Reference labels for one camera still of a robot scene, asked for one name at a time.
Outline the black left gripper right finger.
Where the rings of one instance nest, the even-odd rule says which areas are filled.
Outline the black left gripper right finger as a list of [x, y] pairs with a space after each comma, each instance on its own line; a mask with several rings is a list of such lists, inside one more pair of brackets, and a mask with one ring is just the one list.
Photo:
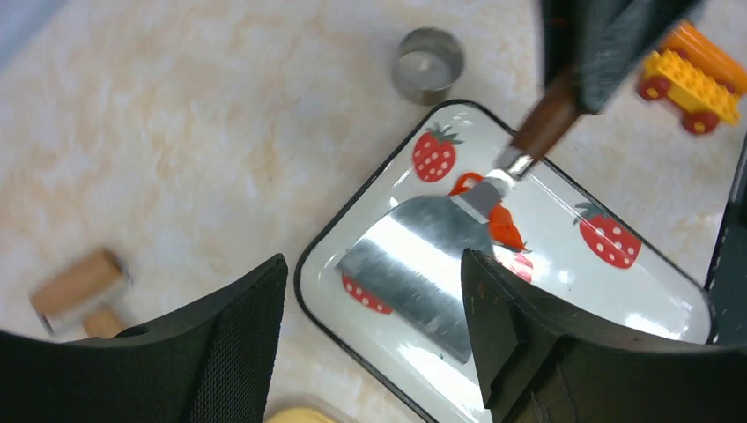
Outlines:
[[625, 327], [467, 249], [462, 297], [495, 422], [743, 422], [746, 351]]

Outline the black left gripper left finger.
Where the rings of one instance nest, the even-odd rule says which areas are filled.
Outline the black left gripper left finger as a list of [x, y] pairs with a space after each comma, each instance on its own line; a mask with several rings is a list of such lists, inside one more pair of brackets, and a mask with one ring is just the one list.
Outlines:
[[259, 422], [288, 267], [276, 254], [214, 293], [110, 339], [3, 332], [4, 422]]

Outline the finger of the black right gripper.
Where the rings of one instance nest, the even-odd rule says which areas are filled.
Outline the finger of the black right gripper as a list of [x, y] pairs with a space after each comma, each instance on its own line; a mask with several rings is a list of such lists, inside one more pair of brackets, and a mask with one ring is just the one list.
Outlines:
[[581, 113], [597, 115], [628, 74], [703, 1], [561, 1], [539, 3], [543, 83], [569, 73]]

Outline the yellow plastic tray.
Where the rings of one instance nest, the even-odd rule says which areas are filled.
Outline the yellow plastic tray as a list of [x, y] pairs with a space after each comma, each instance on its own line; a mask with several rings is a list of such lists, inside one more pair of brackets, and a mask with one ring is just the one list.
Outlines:
[[292, 407], [268, 417], [264, 423], [337, 423], [334, 419], [313, 408]]

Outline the orange dough scrap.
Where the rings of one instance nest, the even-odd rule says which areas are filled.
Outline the orange dough scrap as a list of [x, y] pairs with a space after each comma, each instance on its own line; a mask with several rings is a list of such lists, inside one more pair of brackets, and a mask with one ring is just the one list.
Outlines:
[[[448, 193], [450, 196], [461, 195], [472, 189], [484, 177], [474, 172], [467, 172], [458, 177], [454, 187]], [[488, 218], [488, 231], [492, 238], [502, 247], [512, 252], [528, 252], [511, 212], [501, 203], [495, 205]]]

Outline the wooden pastry roller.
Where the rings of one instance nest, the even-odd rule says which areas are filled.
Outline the wooden pastry roller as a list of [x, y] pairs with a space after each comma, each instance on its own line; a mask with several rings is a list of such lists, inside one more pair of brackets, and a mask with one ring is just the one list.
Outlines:
[[80, 327], [90, 338], [113, 338], [126, 328], [117, 301], [132, 286], [122, 259], [98, 249], [43, 282], [29, 300], [52, 337]]

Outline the steel scraper wooden handle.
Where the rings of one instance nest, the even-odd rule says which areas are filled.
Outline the steel scraper wooden handle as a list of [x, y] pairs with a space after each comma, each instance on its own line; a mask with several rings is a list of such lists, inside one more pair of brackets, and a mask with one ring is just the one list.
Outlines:
[[376, 221], [337, 268], [461, 363], [471, 345], [462, 304], [466, 249], [493, 252], [492, 209], [581, 116], [578, 80], [566, 67], [546, 87], [492, 170], [457, 196], [408, 199]]

